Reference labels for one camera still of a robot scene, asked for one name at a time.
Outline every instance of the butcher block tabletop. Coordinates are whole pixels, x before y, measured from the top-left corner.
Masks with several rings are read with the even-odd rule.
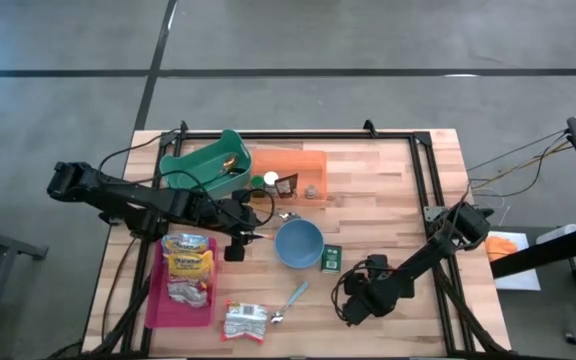
[[[448,206],[459,200],[468,183],[457,133],[452,129],[427,130],[432,135],[439,177]],[[132,145],[147,142],[161,131],[137,131]],[[212,141],[184,140],[182,154]],[[386,254],[393,267],[401,264],[426,242],[408,141],[379,140],[245,140],[252,149],[323,150],[327,153],[328,198],[322,206],[284,206],[315,223],[327,244],[343,247],[342,273],[369,254]],[[153,175],[157,141],[128,155],[124,178],[138,180]],[[421,158],[425,159],[423,147]],[[433,198],[427,165],[427,192]],[[264,219],[264,206],[257,206]],[[282,220],[273,219],[258,229],[273,233]],[[218,241],[218,283],[215,320],[203,328],[154,329],[151,357],[391,357],[441,356],[445,346],[431,272],[415,282],[415,297],[400,299],[383,318],[370,316],[359,326],[347,327],[333,309],[330,292],[340,274],[320,271],[319,264],[305,270],[290,269],[275,255],[272,240],[258,239],[246,246],[243,262],[224,262],[223,250],[230,239],[202,229],[172,225],[170,233],[214,236]],[[119,262],[132,241],[124,226],[113,227],[94,294],[83,350],[101,342],[104,306]],[[150,246],[150,272],[154,246]],[[135,273],[139,240],[131,247],[110,301],[106,331],[126,309]],[[499,299],[484,247],[457,254],[466,302],[484,328],[505,348],[510,348]],[[304,281],[306,292],[285,313],[281,324],[268,324],[265,341],[221,341],[226,301],[264,304],[279,310]],[[340,295],[340,302],[345,295]],[[140,344],[145,304],[137,317],[133,348]],[[450,307],[457,348],[463,348],[457,313]]]

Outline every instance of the orange object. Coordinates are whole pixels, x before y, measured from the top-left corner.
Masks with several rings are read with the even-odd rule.
[[[499,236],[489,236],[486,238],[485,247],[490,262],[517,252],[517,245]]]
[[[291,199],[275,198],[278,205],[324,205],[328,197],[326,191],[326,152],[315,150],[274,150],[254,149],[252,153],[252,174],[262,175],[268,171],[279,174],[279,178],[299,174],[297,196]],[[314,185],[317,195],[306,199],[306,187]]]

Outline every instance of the concrete floor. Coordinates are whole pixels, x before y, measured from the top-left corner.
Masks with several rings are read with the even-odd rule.
[[[147,69],[166,3],[0,1],[0,69]],[[253,67],[576,68],[576,0],[179,2],[162,68]],[[129,144],[145,82],[0,78],[0,232],[51,247],[44,262],[15,266],[0,359],[47,356],[82,335],[108,228],[45,187],[56,161],[97,164]],[[381,128],[456,128],[473,166],[575,115],[576,77],[159,79],[145,127],[358,128],[370,118]],[[470,175],[492,176],[546,144]],[[123,163],[106,171],[120,175]],[[522,188],[534,170],[493,190]],[[537,185],[503,206],[478,200],[500,207],[495,224],[576,223],[576,156],[547,160]],[[523,330],[529,308],[505,298],[515,350],[576,358],[560,328]]]

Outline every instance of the orange bin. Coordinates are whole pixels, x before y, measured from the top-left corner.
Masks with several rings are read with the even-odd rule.
[[[263,176],[274,171],[280,178],[299,174],[297,196],[292,199],[275,198],[277,205],[313,205],[326,202],[326,152],[314,150],[254,149],[252,152],[252,174]],[[317,187],[317,196],[306,199],[308,185]]]

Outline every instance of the pink tray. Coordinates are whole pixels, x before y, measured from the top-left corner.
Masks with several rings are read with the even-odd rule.
[[[178,303],[168,296],[168,266],[164,263],[161,240],[155,245],[155,260],[150,276],[150,293],[146,309],[146,327],[150,329],[165,327],[199,327],[212,323],[215,313],[215,297],[217,295],[217,241],[210,238],[208,249],[212,250],[215,260],[212,286],[208,288],[210,304],[194,308],[186,303]]]

